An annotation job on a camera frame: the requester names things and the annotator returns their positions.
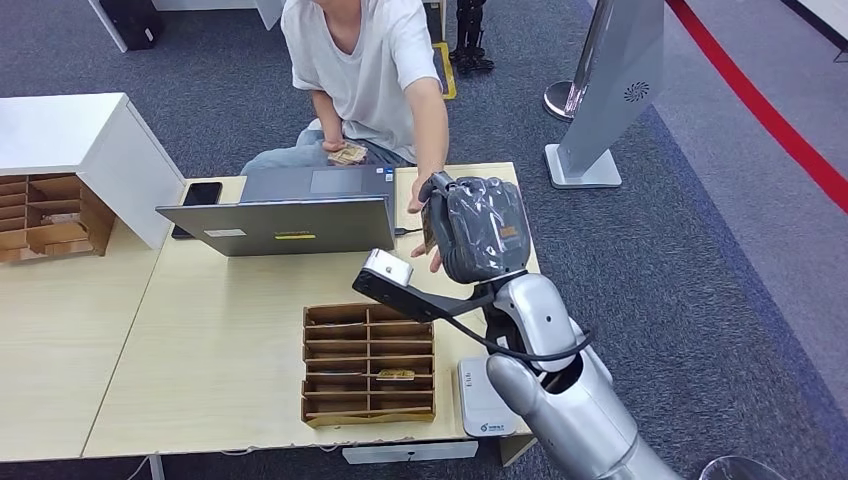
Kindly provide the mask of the person's left hand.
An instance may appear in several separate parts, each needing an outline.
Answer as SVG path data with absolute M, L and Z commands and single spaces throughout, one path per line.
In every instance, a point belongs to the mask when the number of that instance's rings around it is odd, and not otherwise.
M 407 211 L 410 214 L 419 213 L 421 211 L 421 209 L 423 208 L 423 203 L 419 200 L 421 188 L 434 173 L 440 170 L 440 167 L 418 167 L 418 175 L 416 180 L 412 183 L 411 198 L 407 206 Z M 441 254 L 436 246 L 431 249 L 428 249 L 424 243 L 421 243 L 410 252 L 410 255 L 412 258 L 429 256 L 429 271 L 431 273 L 438 272 L 442 266 Z

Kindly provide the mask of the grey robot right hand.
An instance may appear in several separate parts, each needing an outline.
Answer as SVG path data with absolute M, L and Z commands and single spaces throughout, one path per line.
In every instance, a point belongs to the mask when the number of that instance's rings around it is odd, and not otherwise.
M 437 249 L 450 279 L 472 284 L 523 270 L 531 235 L 516 184 L 437 172 L 419 195 L 423 252 Z

